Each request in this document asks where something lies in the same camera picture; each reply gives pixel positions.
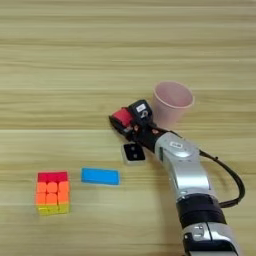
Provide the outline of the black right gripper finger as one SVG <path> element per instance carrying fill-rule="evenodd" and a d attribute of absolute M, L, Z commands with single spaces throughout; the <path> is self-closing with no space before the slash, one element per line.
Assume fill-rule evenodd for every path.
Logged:
<path fill-rule="evenodd" d="M 131 133 L 130 125 L 124 125 L 118 118 L 110 116 L 109 121 L 112 127 L 121 135 L 128 136 Z"/>

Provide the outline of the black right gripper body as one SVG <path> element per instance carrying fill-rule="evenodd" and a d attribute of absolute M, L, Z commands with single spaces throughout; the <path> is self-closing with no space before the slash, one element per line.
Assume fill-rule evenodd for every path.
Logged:
<path fill-rule="evenodd" d="M 152 124 L 140 126 L 135 122 L 130 122 L 126 127 L 126 130 L 128 131 L 126 134 L 128 141 L 133 141 L 140 146 L 147 148 L 151 152 L 155 151 L 157 140 L 165 134 L 165 131 Z"/>

